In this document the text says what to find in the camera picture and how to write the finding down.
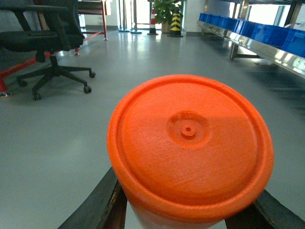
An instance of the office chair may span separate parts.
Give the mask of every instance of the office chair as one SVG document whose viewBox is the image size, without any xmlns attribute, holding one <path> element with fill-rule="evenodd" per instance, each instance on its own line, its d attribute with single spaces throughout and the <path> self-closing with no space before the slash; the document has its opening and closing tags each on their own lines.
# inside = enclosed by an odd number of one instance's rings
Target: office chair
<svg viewBox="0 0 305 229">
<path fill-rule="evenodd" d="M 92 72 L 91 68 L 59 66 L 55 55 L 56 51 L 69 51 L 79 48 L 83 44 L 84 36 L 79 27 L 77 2 L 77 0 L 40 0 L 41 5 L 24 7 L 0 4 L 0 10 L 12 11 L 23 28 L 23 31 L 0 32 L 0 46 L 13 52 L 37 51 L 36 60 L 38 62 L 45 62 L 45 52 L 51 54 L 51 67 L 17 77 L 19 86 L 25 87 L 27 82 L 24 79 L 43 75 L 32 88 L 34 100 L 41 99 L 37 91 L 42 86 L 54 76 L 60 75 L 84 84 L 83 90 L 86 94 L 91 92 L 91 88 L 85 80 L 71 73 L 89 71 L 89 76 L 94 78 L 95 73 Z M 32 31 L 23 15 L 25 11 L 42 12 L 50 30 Z"/>
</svg>

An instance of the plant pot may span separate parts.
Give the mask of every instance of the plant pot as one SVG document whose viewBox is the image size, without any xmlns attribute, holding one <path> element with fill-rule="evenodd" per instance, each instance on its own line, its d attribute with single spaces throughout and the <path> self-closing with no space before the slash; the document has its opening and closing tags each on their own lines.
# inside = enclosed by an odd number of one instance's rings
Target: plant pot
<svg viewBox="0 0 305 229">
<path fill-rule="evenodd" d="M 170 33 L 171 25 L 169 23 L 162 22 L 161 32 L 162 33 Z"/>
</svg>

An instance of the red and white traffic cone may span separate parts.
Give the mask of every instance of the red and white traffic cone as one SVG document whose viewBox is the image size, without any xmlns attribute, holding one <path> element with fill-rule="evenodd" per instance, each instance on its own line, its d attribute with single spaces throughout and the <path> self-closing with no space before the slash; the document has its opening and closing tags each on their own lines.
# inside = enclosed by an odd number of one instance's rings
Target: red and white traffic cone
<svg viewBox="0 0 305 229">
<path fill-rule="evenodd" d="M 154 9 L 152 9 L 151 23 L 149 25 L 149 33 L 147 35 L 158 35 L 156 33 L 156 21 L 154 19 L 154 15 L 155 15 L 155 12 L 154 12 Z"/>
</svg>

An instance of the orange container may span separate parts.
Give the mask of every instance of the orange container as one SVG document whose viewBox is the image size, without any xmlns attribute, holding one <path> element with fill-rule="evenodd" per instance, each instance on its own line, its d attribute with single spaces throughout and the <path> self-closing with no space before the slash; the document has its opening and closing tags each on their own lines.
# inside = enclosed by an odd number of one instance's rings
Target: orange container
<svg viewBox="0 0 305 229">
<path fill-rule="evenodd" d="M 266 186 L 273 144 L 258 111 L 204 77 L 150 80 L 118 104 L 108 152 L 145 229 L 204 229 L 249 206 Z"/>
</svg>

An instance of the blue plastic box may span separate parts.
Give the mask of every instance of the blue plastic box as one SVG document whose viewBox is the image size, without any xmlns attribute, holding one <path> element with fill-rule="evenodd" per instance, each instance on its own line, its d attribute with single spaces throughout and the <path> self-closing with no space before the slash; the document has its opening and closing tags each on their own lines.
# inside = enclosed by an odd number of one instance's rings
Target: blue plastic box
<svg viewBox="0 0 305 229">
<path fill-rule="evenodd" d="M 212 20 L 212 17 L 213 17 L 213 15 L 207 14 L 207 13 L 206 13 L 206 14 L 204 15 L 204 17 L 203 17 L 203 20 L 204 20 L 205 23 L 209 23 L 209 24 L 210 24 L 210 23 L 211 23 L 211 20 Z"/>
<path fill-rule="evenodd" d="M 233 30 L 236 21 L 237 20 L 234 19 L 234 18 L 220 17 L 219 20 L 218 20 L 218 27 L 223 28 L 223 29 L 227 29 L 227 30 Z"/>
<path fill-rule="evenodd" d="M 255 25 L 255 22 L 247 21 L 244 19 L 237 19 L 234 27 L 234 32 L 246 37 L 251 37 Z"/>
<path fill-rule="evenodd" d="M 218 15 L 212 15 L 211 23 L 212 25 L 218 26 L 218 20 L 220 19 L 220 16 Z"/>
<path fill-rule="evenodd" d="M 305 31 L 289 29 L 282 50 L 305 57 Z"/>
<path fill-rule="evenodd" d="M 288 35 L 288 28 L 256 24 L 251 38 L 273 46 L 281 47 Z"/>
<path fill-rule="evenodd" d="M 199 21 L 204 21 L 204 15 L 205 15 L 205 13 L 200 13 Z"/>
</svg>

